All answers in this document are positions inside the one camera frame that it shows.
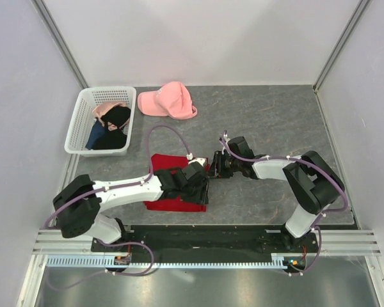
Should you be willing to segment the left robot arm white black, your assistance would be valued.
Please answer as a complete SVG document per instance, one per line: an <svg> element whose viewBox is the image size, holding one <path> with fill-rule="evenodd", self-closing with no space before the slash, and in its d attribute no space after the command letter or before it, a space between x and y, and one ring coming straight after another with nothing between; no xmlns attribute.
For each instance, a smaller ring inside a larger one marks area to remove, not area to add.
<svg viewBox="0 0 384 307"><path fill-rule="evenodd" d="M206 158L194 158L183 168L159 169L127 180L92 181L88 175L80 175L53 199L57 227L65 239L88 235L113 251L122 251L128 242L124 225L103 215L104 211L137 202L176 199L206 205L208 188Z"/></svg>

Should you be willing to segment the red cloth napkin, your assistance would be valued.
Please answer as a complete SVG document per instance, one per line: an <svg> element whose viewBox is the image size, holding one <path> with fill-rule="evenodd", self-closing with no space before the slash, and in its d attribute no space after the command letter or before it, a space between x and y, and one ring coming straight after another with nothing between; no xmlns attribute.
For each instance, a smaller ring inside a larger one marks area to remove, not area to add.
<svg viewBox="0 0 384 307"><path fill-rule="evenodd" d="M205 212L209 203L208 159L203 166L191 166L185 157L155 153L154 175L162 183L163 194L156 201L145 201L148 210L165 212Z"/></svg>

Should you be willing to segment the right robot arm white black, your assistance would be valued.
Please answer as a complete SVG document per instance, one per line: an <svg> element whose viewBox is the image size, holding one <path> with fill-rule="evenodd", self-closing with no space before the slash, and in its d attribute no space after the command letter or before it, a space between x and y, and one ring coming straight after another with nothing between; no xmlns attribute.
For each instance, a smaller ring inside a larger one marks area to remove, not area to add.
<svg viewBox="0 0 384 307"><path fill-rule="evenodd" d="M303 238L332 209L330 205L342 198L341 212L348 208L342 180L325 160L313 150L300 156L255 155L242 136L220 137L222 149L214 153L209 176L230 178L240 172L252 180L286 181L298 202L291 217L281 228L280 243L286 251L296 251Z"/></svg>

